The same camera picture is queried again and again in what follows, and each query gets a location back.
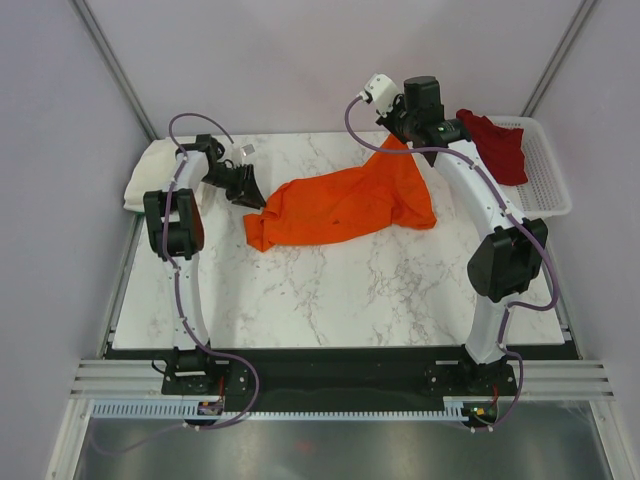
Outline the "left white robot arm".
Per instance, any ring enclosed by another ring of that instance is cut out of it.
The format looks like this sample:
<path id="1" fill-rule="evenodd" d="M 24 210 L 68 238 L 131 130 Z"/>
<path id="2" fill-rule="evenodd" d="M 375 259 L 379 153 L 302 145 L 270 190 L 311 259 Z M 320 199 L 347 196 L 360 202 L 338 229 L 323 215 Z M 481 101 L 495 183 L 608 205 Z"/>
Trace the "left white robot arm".
<path id="1" fill-rule="evenodd" d="M 162 261 L 171 288 L 173 349 L 179 353 L 212 352 L 204 322 L 199 286 L 200 252 L 205 230 L 196 190 L 208 184 L 224 191 L 238 206 L 266 206 L 252 164 L 233 162 L 210 134 L 176 145 L 175 166 L 162 188 L 143 195 L 143 213 L 151 250 Z"/>

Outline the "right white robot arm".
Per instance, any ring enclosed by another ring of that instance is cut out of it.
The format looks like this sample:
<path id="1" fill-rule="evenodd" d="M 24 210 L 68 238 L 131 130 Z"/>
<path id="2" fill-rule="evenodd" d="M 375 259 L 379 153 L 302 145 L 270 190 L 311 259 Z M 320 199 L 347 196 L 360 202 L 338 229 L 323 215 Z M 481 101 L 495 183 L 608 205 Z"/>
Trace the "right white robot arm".
<path id="1" fill-rule="evenodd" d="M 376 74 L 365 90 L 378 124 L 411 144 L 447 181 L 479 235 L 480 244 L 467 264 L 476 307 L 456 372 L 465 391 L 481 393 L 508 371 L 510 313 L 540 272 L 548 229 L 508 199 L 464 123 L 445 117 L 435 77 L 413 77 L 398 87 L 388 76 Z"/>

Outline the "orange t shirt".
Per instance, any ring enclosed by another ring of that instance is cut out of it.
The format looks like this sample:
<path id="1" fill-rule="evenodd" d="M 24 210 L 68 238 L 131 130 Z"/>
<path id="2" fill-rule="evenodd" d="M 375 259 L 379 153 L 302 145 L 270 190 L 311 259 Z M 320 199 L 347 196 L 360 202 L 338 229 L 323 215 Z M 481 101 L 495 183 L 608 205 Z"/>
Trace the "orange t shirt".
<path id="1" fill-rule="evenodd" d="M 345 242 L 391 225 L 434 228 L 430 192 L 408 147 L 393 136 L 382 146 L 402 153 L 374 153 L 362 166 L 281 185 L 260 214 L 243 218 L 247 244 L 265 252 Z"/>

